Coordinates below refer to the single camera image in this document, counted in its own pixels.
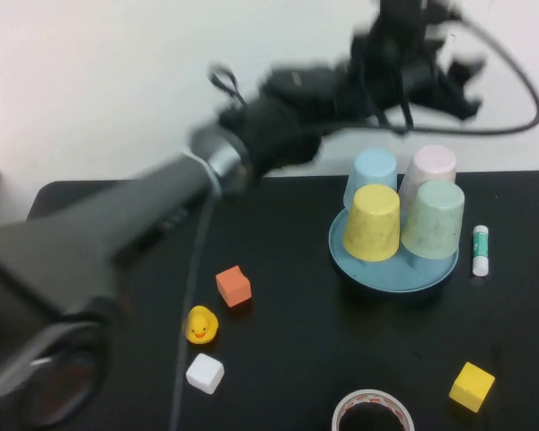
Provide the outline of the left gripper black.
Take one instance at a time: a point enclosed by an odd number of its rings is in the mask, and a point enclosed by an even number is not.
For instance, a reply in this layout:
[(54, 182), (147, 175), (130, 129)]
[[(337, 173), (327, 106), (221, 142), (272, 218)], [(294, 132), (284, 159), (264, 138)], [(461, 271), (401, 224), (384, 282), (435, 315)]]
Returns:
[(354, 89), (364, 115), (384, 115), (399, 106), (405, 115), (411, 104), (440, 111), (461, 121), (473, 118), (482, 106), (479, 97), (458, 91), (458, 82), (470, 81), (486, 65), (484, 57), (454, 57), (445, 72), (437, 53), (445, 44), (429, 36), (449, 17), (379, 17), (366, 32), (354, 35)]

